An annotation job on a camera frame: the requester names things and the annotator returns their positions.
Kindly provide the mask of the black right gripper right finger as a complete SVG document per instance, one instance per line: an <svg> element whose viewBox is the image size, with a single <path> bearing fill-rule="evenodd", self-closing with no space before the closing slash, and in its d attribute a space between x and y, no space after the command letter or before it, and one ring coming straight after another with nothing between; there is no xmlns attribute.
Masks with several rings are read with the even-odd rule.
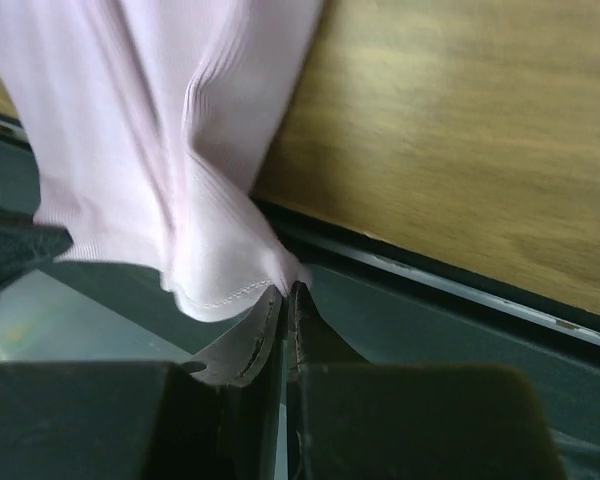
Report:
<svg viewBox="0 0 600 480"><path fill-rule="evenodd" d="M367 363L320 315L306 283L291 287L287 309L286 426L290 479L304 479L301 460L301 370L309 364Z"/></svg>

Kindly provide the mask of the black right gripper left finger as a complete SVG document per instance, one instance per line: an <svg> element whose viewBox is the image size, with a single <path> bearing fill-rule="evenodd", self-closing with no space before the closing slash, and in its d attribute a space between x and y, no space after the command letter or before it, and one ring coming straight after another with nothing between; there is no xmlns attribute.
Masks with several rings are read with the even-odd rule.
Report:
<svg viewBox="0 0 600 480"><path fill-rule="evenodd" d="M269 287L231 329L176 364L152 362L147 479L275 476L285 319Z"/></svg>

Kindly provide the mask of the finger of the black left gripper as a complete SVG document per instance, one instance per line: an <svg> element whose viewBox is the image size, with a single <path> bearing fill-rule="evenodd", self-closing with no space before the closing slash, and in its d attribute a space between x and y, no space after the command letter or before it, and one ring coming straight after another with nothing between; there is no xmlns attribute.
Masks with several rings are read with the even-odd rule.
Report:
<svg viewBox="0 0 600 480"><path fill-rule="evenodd" d="M36 225L30 215L0 210L0 291L72 246L66 229Z"/></svg>

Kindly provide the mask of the pink ribbed tank top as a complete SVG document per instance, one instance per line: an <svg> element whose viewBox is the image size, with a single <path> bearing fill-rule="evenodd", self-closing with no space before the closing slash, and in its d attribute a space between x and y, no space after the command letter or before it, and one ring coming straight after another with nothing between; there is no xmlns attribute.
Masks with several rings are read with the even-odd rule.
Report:
<svg viewBox="0 0 600 480"><path fill-rule="evenodd" d="M318 1L0 1L0 77L39 170L39 224L72 261L156 270L229 319L306 271L249 193Z"/></svg>

